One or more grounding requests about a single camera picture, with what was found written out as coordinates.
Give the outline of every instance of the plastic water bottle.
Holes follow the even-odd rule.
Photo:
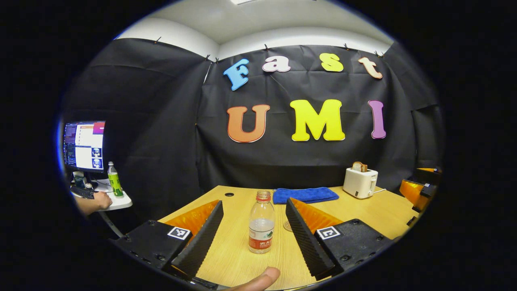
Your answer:
[[[117,170],[113,166],[113,162],[108,163],[108,179],[110,179],[111,188],[113,189],[113,194],[117,198],[124,197],[124,193],[122,192],[122,186],[120,185],[120,181],[118,179]]]
[[[271,240],[275,229],[275,210],[271,204],[269,191],[258,191],[249,220],[249,249],[255,254],[271,250]]]

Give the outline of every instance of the blue towel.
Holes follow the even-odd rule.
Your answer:
[[[305,203],[331,201],[339,198],[336,193],[326,187],[299,190],[278,188],[273,192],[273,203],[286,204],[289,197],[293,197]]]

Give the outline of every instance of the black curtain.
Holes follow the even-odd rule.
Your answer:
[[[117,39],[64,96],[64,122],[106,120],[104,166],[115,164],[139,223],[160,219],[202,194],[194,129],[209,66],[176,46]]]
[[[337,55],[343,71],[326,71],[319,58],[321,53]],[[275,55],[287,57],[291,70],[263,71],[265,59]],[[362,57],[376,63],[382,79],[367,73],[358,62]],[[223,72],[241,59],[249,60],[249,80],[232,91]],[[208,191],[216,185],[339,186],[346,168],[361,161],[379,172],[377,185],[397,192],[401,180],[409,178],[415,167],[440,165],[442,120],[435,93],[425,80],[423,72],[397,44],[384,57],[332,46],[288,46],[221,60],[212,65],[203,84],[197,115],[201,187]],[[295,111],[290,102],[297,99],[308,100],[316,112],[325,100],[340,100],[345,139],[315,140],[311,135],[308,141],[293,141]],[[371,137],[370,100],[384,104],[384,139]],[[226,111],[235,106],[248,108],[242,128],[249,132],[255,126],[251,108],[258,104],[270,105],[263,137],[253,143],[234,142],[227,133]]]

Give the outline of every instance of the blue letter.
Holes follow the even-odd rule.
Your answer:
[[[239,87],[248,82],[248,78],[241,75],[248,74],[248,68],[244,65],[248,64],[249,62],[250,61],[247,59],[242,59],[224,71],[223,75],[227,75],[232,82],[232,91],[237,90]]]

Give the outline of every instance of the monitor screen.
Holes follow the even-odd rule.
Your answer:
[[[65,125],[65,166],[88,172],[104,172],[102,137],[105,121],[79,121]]]

